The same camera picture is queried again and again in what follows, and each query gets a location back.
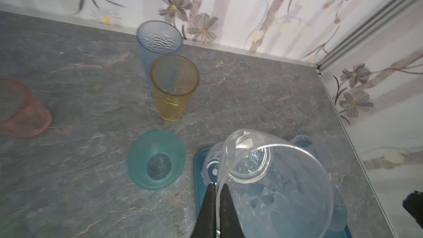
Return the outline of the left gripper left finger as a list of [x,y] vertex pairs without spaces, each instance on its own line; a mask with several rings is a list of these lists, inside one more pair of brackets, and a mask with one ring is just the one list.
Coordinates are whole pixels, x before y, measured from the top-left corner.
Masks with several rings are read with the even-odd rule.
[[216,187],[209,184],[190,238],[216,238]]

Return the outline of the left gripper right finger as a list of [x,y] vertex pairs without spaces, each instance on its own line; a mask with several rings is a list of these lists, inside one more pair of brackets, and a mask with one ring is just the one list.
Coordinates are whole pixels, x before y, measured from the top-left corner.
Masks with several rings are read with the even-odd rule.
[[245,238],[227,184],[220,193],[219,213],[221,238]]

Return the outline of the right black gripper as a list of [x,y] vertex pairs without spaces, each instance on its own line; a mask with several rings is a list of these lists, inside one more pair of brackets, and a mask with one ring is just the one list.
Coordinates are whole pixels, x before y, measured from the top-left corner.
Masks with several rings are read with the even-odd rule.
[[423,193],[421,191],[414,191],[409,194],[403,201],[403,208],[423,228]]

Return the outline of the teal plastic tray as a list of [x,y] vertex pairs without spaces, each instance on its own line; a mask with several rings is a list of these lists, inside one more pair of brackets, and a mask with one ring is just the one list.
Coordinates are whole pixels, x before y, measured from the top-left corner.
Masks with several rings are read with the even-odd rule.
[[[195,160],[195,182],[196,182],[196,196],[197,196],[197,210],[200,211],[207,187],[203,183],[202,178],[202,168],[204,164],[204,160],[206,155],[211,147],[205,148],[199,152]],[[351,233],[349,231],[348,226],[344,228],[344,230],[340,232],[330,231],[328,230],[325,235],[326,238],[350,238]]]

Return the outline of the yellow tall plastic cup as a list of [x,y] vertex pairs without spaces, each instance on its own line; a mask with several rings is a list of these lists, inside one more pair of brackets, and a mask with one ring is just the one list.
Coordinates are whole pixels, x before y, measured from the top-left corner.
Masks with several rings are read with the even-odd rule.
[[153,62],[150,78],[161,117],[171,122],[181,119],[200,84],[196,65],[181,55],[162,56]]

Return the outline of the blue tall plastic cup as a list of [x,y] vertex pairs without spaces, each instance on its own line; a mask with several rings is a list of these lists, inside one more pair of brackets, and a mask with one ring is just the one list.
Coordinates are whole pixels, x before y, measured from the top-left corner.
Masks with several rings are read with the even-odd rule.
[[142,23],[136,31],[147,85],[151,88],[150,69],[153,62],[165,55],[178,55],[184,43],[175,26],[160,20]]

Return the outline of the clear faceted glass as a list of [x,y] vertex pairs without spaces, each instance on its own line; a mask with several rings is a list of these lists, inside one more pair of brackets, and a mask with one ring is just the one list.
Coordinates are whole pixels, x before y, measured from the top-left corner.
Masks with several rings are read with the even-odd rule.
[[219,142],[208,151],[202,168],[203,183],[207,187],[209,184],[217,183],[219,160],[224,142]]
[[289,141],[291,144],[294,144],[298,147],[302,147],[304,149],[313,145],[313,141],[308,136],[298,135]]

